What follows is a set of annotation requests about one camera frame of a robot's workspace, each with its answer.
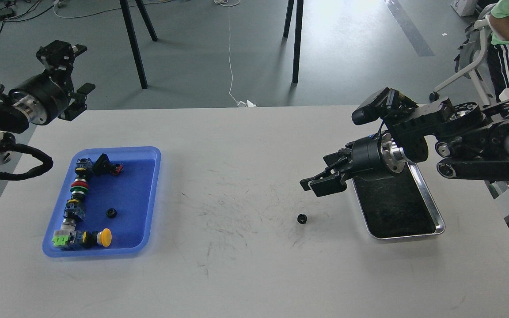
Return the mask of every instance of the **white cable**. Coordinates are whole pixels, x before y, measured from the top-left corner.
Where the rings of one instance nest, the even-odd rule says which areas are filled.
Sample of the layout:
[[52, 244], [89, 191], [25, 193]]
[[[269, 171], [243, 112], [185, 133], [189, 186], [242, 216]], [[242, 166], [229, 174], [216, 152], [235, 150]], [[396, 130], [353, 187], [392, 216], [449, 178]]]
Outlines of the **white cable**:
[[241, 0], [238, 0], [236, 4], [228, 4], [229, 3], [229, 0], [213, 0], [214, 4], [218, 4], [220, 6], [224, 6], [224, 7], [234, 7], [236, 6], [237, 4], [240, 4], [241, 3]]
[[[157, 1], [157, 2], [150, 2], [148, 4], [165, 4], [167, 2], [172, 2], [174, 0], [160, 0], [160, 1]], [[133, 8], [133, 7], [136, 7], [137, 5], [134, 4], [133, 6], [129, 6], [129, 8]], [[56, 16], [58, 16], [59, 18], [63, 18], [63, 19], [79, 19], [79, 18], [87, 18], [89, 16], [94, 16], [94, 15], [97, 15], [97, 14], [101, 14], [101, 13], [105, 13], [105, 12], [110, 12], [110, 11], [115, 11], [115, 10], [121, 10], [121, 8], [113, 8], [113, 9], [109, 9], [109, 10], [103, 10], [103, 11], [100, 11], [100, 12], [96, 12], [96, 13], [92, 13], [92, 14], [87, 14], [87, 15], [81, 15], [81, 16], [61, 16], [58, 14], [57, 10], [56, 10], [57, 6], [54, 5], [54, 8], [53, 8], [53, 11], [54, 11], [54, 14]]]
[[237, 103], [237, 106], [239, 106], [239, 102], [237, 101], [237, 99], [235, 99], [233, 94], [231, 94], [231, 90], [233, 89], [233, 68], [231, 67], [231, 6], [227, 7], [228, 7], [227, 17], [229, 20], [229, 70], [231, 71], [231, 86], [229, 87], [229, 96], [231, 96], [235, 103]]

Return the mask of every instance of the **concrete floor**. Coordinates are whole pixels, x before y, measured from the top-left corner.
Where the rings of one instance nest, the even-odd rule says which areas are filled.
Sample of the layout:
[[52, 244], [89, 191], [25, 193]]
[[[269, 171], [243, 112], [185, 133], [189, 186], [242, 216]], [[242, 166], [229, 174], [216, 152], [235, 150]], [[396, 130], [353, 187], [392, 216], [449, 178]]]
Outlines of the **concrete floor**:
[[[307, 1], [300, 79], [292, 85], [293, 27], [289, 39], [281, 36], [286, 4], [286, 0], [242, 0], [232, 8], [212, 0], [151, 4], [147, 10], [158, 42], [151, 42], [133, 8], [150, 85], [146, 90], [140, 88], [119, 10], [82, 19], [62, 19], [51, 10], [28, 22], [6, 23], [0, 36], [0, 83], [9, 89], [41, 72], [35, 57], [38, 47], [59, 39], [88, 47], [77, 58], [72, 78], [77, 86], [86, 81], [97, 85], [87, 100], [91, 110], [235, 107], [228, 95], [230, 19], [232, 92], [238, 100], [249, 99], [259, 107], [354, 105], [390, 86], [417, 102], [428, 102], [433, 88], [454, 74], [456, 48], [474, 20], [457, 16], [449, 1], [441, 0]], [[400, 5], [396, 13], [390, 10], [394, 4]], [[51, 0], [43, 0], [37, 12], [51, 5]], [[114, 0], [68, 0], [59, 14], [86, 15], [118, 5]], [[17, 12], [27, 8], [18, 1]], [[408, 24], [401, 27], [396, 16], [400, 22], [407, 16]], [[419, 30], [432, 56], [416, 52], [412, 44], [418, 38], [410, 41], [404, 32], [410, 24]], [[479, 101], [465, 78], [442, 95], [454, 103]], [[349, 118], [333, 120], [346, 120], [350, 129]], [[27, 142], [31, 134], [32, 129], [21, 141]], [[1, 170], [12, 169], [14, 165], [8, 164]], [[0, 182], [0, 193], [4, 185]]]

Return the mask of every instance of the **table surface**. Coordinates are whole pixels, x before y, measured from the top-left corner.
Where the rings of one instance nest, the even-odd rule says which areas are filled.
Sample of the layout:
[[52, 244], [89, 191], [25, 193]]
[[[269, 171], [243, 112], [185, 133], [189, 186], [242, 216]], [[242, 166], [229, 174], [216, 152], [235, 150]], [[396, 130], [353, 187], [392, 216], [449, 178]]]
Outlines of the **table surface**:
[[[87, 111], [37, 127], [30, 145], [55, 165], [0, 199], [0, 318], [509, 317], [509, 230], [483, 182], [437, 174], [435, 151], [419, 167], [446, 222], [438, 237], [375, 240], [351, 189], [302, 191], [323, 155], [378, 129], [354, 126], [354, 109]], [[143, 145], [162, 152], [144, 249], [46, 257], [74, 154]], [[16, 171], [33, 165], [23, 156]]]

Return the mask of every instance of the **green electrical component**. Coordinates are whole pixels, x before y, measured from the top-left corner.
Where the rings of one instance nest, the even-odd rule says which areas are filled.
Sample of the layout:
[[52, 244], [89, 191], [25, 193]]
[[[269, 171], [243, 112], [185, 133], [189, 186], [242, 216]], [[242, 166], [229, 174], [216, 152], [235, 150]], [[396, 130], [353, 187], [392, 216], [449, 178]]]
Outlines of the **green electrical component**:
[[70, 235], [55, 235], [52, 237], [52, 242], [54, 243], [54, 247], [65, 247], [68, 243]]

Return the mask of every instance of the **black tripod leg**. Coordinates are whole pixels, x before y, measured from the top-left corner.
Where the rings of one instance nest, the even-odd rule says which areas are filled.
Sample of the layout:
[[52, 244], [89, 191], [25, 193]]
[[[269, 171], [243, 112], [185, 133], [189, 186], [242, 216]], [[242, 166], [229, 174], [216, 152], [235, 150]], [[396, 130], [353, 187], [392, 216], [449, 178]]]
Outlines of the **black tripod leg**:
[[286, 10], [286, 22], [284, 24], [284, 37], [288, 38], [289, 33], [289, 25], [292, 21], [292, 11], [293, 11], [293, 0], [288, 0], [288, 10]]
[[121, 12], [123, 12], [123, 19], [125, 20], [125, 27], [127, 28], [127, 35], [129, 35], [129, 42], [131, 43], [131, 50], [133, 51], [133, 58], [135, 58], [135, 65], [137, 66], [137, 73], [139, 74], [139, 80], [141, 81], [141, 87], [143, 89], [148, 87], [147, 77], [145, 76], [145, 70], [143, 68], [143, 61], [141, 60], [141, 53], [139, 52], [139, 44], [135, 36], [135, 29], [133, 28], [133, 20], [131, 19], [131, 13], [129, 12], [129, 5], [127, 0], [119, 0], [121, 4]]
[[300, 71], [300, 45], [301, 45], [301, 20], [304, 15], [304, 0], [297, 0], [296, 6], [296, 39], [293, 45], [293, 75], [292, 83], [297, 83], [297, 75]]
[[153, 42], [156, 42], [158, 38], [156, 37], [156, 32], [154, 32], [154, 28], [150, 22], [150, 18], [148, 16], [147, 9], [145, 9], [145, 5], [143, 4], [143, 0], [136, 0], [136, 2], [137, 6], [139, 7], [139, 11], [141, 12], [141, 16], [143, 16], [143, 20], [145, 20], [145, 25], [149, 31], [150, 38], [153, 40]]

